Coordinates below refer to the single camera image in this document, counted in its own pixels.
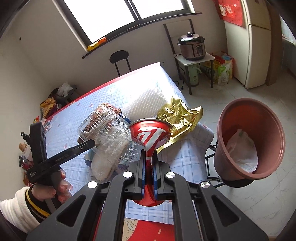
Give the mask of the white sleeve left forearm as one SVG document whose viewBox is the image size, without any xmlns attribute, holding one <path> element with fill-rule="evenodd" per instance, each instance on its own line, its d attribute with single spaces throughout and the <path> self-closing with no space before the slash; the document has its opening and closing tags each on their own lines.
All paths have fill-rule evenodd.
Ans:
<svg viewBox="0 0 296 241">
<path fill-rule="evenodd" d="M 32 195 L 32 187 L 23 187 L 14 198 L 1 201 L 4 219 L 24 233 L 33 230 L 51 215 L 46 202 L 38 201 Z"/>
</svg>

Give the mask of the person's left hand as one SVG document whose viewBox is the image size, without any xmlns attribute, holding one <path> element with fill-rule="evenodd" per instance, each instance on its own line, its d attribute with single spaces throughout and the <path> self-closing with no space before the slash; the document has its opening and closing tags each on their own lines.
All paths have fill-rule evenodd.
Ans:
<svg viewBox="0 0 296 241">
<path fill-rule="evenodd" d="M 72 191 L 73 186 L 65 180 L 66 178 L 66 172 L 64 170 L 59 171 L 61 173 L 61 181 L 58 185 L 58 191 L 54 187 L 51 186 L 45 186 L 41 184 L 35 184 L 32 188 L 32 195 L 38 200 L 38 201 L 45 201 L 47 199 L 52 199 L 58 194 L 58 200 L 63 204 L 65 201 L 67 201 L 72 194 L 70 191 Z"/>
</svg>

